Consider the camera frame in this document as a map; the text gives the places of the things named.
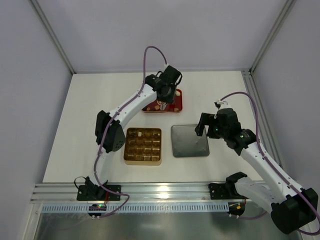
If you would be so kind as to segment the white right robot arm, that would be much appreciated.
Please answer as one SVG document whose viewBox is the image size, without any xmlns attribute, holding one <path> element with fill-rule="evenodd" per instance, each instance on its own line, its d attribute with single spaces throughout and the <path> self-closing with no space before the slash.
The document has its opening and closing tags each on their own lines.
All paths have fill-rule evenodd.
<svg viewBox="0 0 320 240">
<path fill-rule="evenodd" d="M 270 214 L 273 223 L 284 234 L 298 231 L 319 219 L 318 194 L 312 188 L 303 188 L 272 159 L 257 135 L 250 129 L 242 128 L 237 113 L 227 101 L 219 100 L 215 105 L 218 109 L 215 114 L 201 114 L 194 130 L 196 135 L 202 136 L 207 129 L 210 139 L 224 140 L 267 185 L 255 184 L 246 174 L 238 172 L 226 179 L 230 185 L 230 195 L 251 199 Z"/>
</svg>

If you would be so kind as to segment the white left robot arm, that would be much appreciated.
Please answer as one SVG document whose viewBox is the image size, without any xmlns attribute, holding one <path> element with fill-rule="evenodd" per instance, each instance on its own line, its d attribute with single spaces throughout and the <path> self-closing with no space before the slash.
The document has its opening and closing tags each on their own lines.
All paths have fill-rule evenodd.
<svg viewBox="0 0 320 240">
<path fill-rule="evenodd" d="M 144 75 L 140 89 L 138 89 L 126 102 L 117 108 L 105 112 L 100 111 L 96 117 L 95 136 L 99 148 L 93 164 L 92 176 L 88 176 L 84 186 L 86 193 L 93 200 L 101 200 L 103 194 L 108 192 L 100 181 L 102 168 L 99 166 L 100 157 L 105 151 L 107 155 L 121 149 L 126 141 L 124 127 L 148 104 L 158 100 L 164 103 L 173 103 L 177 85 L 183 78 L 182 73 L 171 65 L 157 74 Z"/>
</svg>

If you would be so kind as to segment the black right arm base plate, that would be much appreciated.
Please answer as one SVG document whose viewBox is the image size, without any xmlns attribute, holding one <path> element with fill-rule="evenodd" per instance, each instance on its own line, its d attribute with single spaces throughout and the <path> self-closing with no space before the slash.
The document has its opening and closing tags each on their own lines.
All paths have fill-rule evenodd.
<svg viewBox="0 0 320 240">
<path fill-rule="evenodd" d="M 210 183 L 208 185 L 211 200 L 238 200 L 243 196 L 238 194 L 234 183 Z"/>
</svg>

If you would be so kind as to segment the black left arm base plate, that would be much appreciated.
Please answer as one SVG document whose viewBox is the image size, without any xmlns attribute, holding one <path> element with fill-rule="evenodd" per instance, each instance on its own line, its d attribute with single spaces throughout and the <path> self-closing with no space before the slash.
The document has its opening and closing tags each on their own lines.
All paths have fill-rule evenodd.
<svg viewBox="0 0 320 240">
<path fill-rule="evenodd" d="M 100 186 L 89 187 L 80 185 L 77 193 L 77 201 L 120 201 L 121 196 L 105 191 Z"/>
</svg>

